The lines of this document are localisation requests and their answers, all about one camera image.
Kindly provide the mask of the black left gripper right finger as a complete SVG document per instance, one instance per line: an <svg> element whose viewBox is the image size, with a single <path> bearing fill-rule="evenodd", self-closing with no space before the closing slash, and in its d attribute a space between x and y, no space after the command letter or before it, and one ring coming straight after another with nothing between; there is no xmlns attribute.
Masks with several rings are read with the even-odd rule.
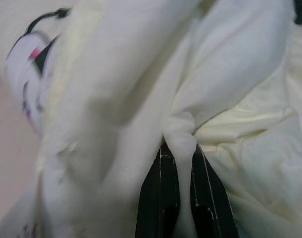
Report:
<svg viewBox="0 0 302 238"><path fill-rule="evenodd" d="M192 158L190 198L198 237L239 237L225 187L199 145Z"/></svg>

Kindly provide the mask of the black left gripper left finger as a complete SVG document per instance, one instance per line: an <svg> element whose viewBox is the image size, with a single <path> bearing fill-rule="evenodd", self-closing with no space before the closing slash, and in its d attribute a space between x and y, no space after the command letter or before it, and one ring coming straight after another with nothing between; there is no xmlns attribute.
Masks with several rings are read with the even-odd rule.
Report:
<svg viewBox="0 0 302 238"><path fill-rule="evenodd" d="M168 146L162 144L141 187L135 237L170 238L179 211L175 159Z"/></svg>

